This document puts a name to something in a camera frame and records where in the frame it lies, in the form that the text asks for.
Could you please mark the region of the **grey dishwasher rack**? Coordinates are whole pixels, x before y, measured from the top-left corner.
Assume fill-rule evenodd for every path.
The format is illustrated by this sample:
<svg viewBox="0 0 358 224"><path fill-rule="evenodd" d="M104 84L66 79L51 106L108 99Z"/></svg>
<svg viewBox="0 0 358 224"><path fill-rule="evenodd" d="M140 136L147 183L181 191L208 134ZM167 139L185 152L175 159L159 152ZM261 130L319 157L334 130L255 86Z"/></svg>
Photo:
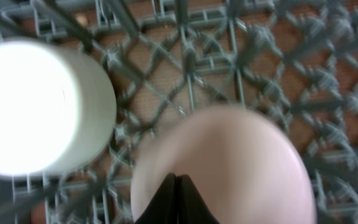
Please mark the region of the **grey dishwasher rack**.
<svg viewBox="0 0 358 224"><path fill-rule="evenodd" d="M272 119L301 154L319 223L358 223L358 1L31 1L0 23L30 16L47 42L93 55L118 81L118 126L105 169L11 180L0 223L44 223L87 193L67 223L129 223L129 172L147 141L190 113L239 105Z"/></svg>

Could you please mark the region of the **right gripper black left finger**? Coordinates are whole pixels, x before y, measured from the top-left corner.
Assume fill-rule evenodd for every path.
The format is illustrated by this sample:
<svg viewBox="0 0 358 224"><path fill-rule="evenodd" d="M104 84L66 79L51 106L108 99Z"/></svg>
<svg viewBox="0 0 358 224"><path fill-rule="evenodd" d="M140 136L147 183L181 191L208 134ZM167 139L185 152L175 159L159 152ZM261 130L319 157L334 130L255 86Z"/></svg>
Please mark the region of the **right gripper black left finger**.
<svg viewBox="0 0 358 224"><path fill-rule="evenodd" d="M178 186L175 174L168 174L135 224L177 224Z"/></svg>

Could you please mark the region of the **cream shallow bowl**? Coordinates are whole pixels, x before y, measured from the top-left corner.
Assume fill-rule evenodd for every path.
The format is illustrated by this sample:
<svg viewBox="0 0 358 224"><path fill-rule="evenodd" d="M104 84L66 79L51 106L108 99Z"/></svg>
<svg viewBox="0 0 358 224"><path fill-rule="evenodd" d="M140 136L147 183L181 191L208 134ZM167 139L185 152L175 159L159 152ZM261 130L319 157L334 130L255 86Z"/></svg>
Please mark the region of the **cream shallow bowl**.
<svg viewBox="0 0 358 224"><path fill-rule="evenodd" d="M93 162L116 125L113 85L79 51L0 42L0 179L62 175Z"/></svg>

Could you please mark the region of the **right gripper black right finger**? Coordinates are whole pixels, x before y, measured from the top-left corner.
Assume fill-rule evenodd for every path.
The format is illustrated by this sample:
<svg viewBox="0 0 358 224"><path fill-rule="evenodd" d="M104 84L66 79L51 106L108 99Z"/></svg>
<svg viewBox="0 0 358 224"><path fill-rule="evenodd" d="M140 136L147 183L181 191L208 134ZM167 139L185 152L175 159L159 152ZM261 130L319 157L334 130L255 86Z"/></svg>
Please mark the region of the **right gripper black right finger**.
<svg viewBox="0 0 358 224"><path fill-rule="evenodd" d="M189 175L177 177L177 209L179 224L219 224Z"/></svg>

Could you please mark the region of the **pink food bowl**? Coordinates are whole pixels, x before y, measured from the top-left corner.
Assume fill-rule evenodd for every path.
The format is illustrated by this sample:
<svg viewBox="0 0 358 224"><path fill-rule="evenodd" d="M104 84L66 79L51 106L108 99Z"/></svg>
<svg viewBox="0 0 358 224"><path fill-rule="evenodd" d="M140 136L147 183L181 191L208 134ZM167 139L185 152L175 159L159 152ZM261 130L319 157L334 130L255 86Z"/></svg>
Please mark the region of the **pink food bowl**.
<svg viewBox="0 0 358 224"><path fill-rule="evenodd" d="M168 174L189 175L219 223L315 223L313 190L290 140L238 106L198 110L140 151L131 182L134 221Z"/></svg>

